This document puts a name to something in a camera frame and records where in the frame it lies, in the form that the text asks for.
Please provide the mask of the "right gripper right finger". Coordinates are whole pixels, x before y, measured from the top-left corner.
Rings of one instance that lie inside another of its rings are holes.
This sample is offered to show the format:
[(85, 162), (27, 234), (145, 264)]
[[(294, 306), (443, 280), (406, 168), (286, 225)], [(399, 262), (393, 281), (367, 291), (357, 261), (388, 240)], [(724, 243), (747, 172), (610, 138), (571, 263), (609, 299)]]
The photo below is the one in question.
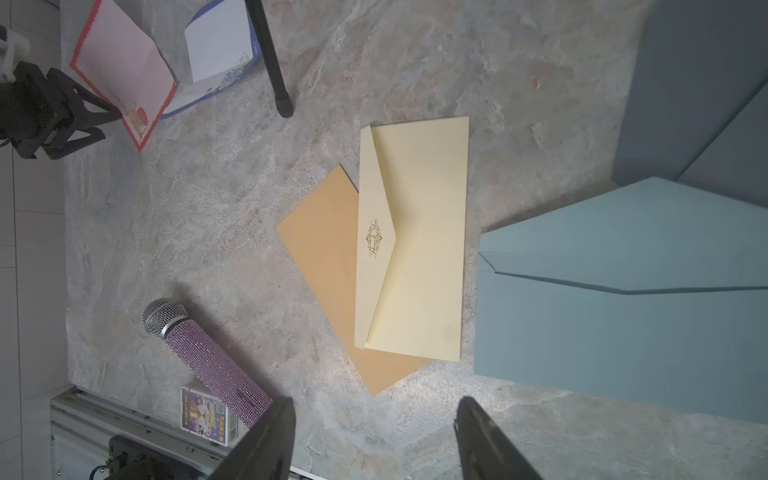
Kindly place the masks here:
[(473, 397), (460, 400), (454, 431), (464, 480), (543, 479)]

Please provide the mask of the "dark grey envelope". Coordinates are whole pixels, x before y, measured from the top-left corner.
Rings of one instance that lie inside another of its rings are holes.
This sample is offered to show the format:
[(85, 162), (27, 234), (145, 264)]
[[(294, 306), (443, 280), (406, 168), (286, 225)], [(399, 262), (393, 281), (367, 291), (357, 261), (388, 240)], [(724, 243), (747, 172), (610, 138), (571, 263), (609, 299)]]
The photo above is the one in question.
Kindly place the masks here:
[(612, 172), (650, 177), (766, 205), (766, 2), (654, 5)]

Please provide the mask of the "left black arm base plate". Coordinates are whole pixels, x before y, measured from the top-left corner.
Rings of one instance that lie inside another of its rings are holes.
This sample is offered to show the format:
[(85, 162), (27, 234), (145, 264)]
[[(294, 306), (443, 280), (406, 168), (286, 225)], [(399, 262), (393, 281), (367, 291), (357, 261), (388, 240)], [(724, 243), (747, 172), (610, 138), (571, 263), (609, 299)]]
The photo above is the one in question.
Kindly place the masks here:
[(211, 470), (195, 450), (177, 440), (147, 440), (119, 434), (108, 441), (107, 457), (89, 479), (208, 479)]

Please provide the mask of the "blue-grey envelope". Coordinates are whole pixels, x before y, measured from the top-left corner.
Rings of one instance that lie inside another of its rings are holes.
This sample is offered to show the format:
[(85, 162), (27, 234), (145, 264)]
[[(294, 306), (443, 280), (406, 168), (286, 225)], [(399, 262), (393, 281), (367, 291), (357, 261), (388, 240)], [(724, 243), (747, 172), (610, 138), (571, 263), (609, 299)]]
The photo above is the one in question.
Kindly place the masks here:
[(477, 374), (763, 423), (767, 211), (658, 178), (481, 236)]

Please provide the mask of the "cream envelope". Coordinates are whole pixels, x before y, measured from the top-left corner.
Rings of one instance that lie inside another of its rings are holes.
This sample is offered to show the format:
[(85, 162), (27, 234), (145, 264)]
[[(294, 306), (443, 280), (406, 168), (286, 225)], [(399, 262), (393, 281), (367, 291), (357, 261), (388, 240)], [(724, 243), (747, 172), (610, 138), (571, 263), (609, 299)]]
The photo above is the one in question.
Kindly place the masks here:
[(356, 347), (459, 360), (469, 126), (458, 117), (361, 130)]

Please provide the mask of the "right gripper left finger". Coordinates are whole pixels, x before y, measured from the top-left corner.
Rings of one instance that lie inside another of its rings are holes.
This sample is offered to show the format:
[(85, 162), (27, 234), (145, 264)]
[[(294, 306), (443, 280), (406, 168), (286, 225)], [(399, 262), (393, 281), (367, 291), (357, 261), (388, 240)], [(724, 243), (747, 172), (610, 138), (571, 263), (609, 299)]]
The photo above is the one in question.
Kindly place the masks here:
[(287, 480), (296, 431), (293, 400), (281, 397), (240, 440), (209, 480)]

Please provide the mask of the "pink red-bordered letter paper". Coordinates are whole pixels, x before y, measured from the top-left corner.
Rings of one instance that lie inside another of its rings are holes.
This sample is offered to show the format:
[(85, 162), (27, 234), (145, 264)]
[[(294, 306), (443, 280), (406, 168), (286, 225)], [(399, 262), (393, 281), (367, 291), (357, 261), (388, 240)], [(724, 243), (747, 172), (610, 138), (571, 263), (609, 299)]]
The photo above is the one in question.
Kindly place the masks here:
[(97, 0), (70, 67), (95, 94), (117, 107), (141, 151), (177, 88), (155, 42), (116, 2)]

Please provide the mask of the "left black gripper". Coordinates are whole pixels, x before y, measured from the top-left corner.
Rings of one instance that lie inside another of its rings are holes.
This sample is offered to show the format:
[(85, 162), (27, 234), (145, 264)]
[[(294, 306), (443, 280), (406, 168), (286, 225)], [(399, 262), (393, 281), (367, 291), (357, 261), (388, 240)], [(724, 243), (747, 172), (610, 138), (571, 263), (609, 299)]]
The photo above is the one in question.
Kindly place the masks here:
[(50, 69), (46, 78), (37, 65), (20, 61), (14, 75), (13, 83), (1, 85), (1, 145), (10, 144), (22, 158), (35, 158), (53, 129), (54, 107), (47, 79), (62, 96), (64, 124), (75, 128), (69, 136), (57, 131), (55, 137), (42, 146), (51, 160), (62, 159), (104, 140), (104, 132), (97, 127), (122, 119), (116, 106), (61, 70)]

